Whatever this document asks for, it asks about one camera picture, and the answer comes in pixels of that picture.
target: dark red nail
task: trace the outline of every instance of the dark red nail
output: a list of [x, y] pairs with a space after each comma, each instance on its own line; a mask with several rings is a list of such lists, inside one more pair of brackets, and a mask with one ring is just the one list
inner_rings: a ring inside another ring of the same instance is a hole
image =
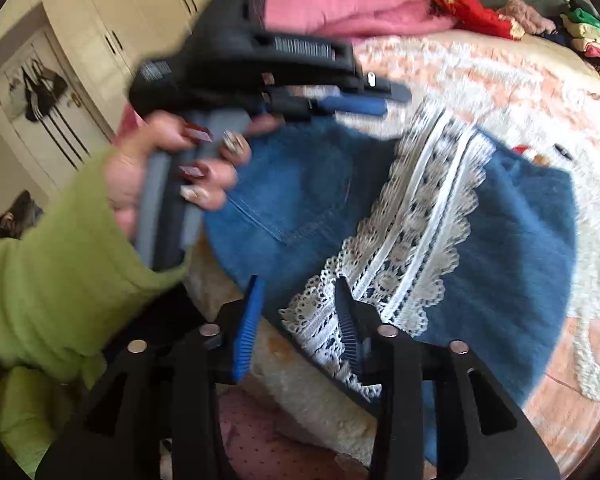
[[211, 142], [211, 132], [197, 124], [185, 123], [182, 136], [186, 139], [196, 140], [198, 142]]
[[202, 162], [194, 162], [190, 166], [180, 166], [180, 173], [186, 178], [204, 178], [209, 174], [209, 167]]

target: pink polka dot fabric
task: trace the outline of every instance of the pink polka dot fabric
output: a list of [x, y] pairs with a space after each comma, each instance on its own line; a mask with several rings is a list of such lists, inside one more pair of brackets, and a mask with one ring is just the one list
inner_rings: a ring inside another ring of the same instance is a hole
[[218, 399], [224, 448], [242, 480], [351, 480], [335, 453], [277, 434], [279, 410], [259, 406], [239, 388]]

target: hand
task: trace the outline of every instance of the hand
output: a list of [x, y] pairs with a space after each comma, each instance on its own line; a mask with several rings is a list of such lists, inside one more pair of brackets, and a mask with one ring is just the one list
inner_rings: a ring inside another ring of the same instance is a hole
[[[270, 132], [281, 122], [269, 115], [257, 117], [251, 123], [248, 134]], [[191, 148], [197, 142], [191, 134], [182, 118], [156, 112], [135, 134], [123, 140], [107, 161], [104, 169], [107, 197], [116, 222], [127, 237], [133, 237], [136, 232], [138, 205], [149, 156], [158, 149], [179, 152]], [[220, 209], [224, 205], [224, 190], [237, 182], [235, 166], [245, 164], [251, 158], [251, 149], [240, 134], [225, 136], [219, 152], [224, 160], [192, 160], [190, 165], [180, 168], [183, 184], [188, 181], [181, 194], [186, 200], [208, 210]]]

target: white lace band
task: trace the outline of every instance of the white lace band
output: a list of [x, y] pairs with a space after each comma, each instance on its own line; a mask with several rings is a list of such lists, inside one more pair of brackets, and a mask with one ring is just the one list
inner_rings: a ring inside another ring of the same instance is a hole
[[422, 334], [425, 309], [444, 297], [441, 276], [458, 265], [454, 246], [469, 235], [465, 217], [477, 207], [474, 189], [494, 150], [487, 137], [440, 104], [423, 103], [396, 145], [389, 180], [371, 216], [280, 310], [283, 326], [304, 352], [363, 396], [375, 397], [380, 389], [361, 386], [340, 359], [336, 278], [344, 276], [353, 297], [374, 305], [383, 322]]

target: person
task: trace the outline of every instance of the person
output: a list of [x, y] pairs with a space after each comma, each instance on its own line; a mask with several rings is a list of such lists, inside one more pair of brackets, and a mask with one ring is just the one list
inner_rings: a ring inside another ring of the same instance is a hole
[[[261, 116], [249, 133], [277, 124]], [[156, 112], [89, 161], [22, 240], [0, 239], [0, 441], [31, 477], [104, 371], [107, 341], [184, 275], [144, 267], [129, 240], [148, 157], [194, 142], [182, 118]], [[222, 207], [250, 148], [228, 133], [220, 154], [181, 168], [181, 194], [207, 210]]]

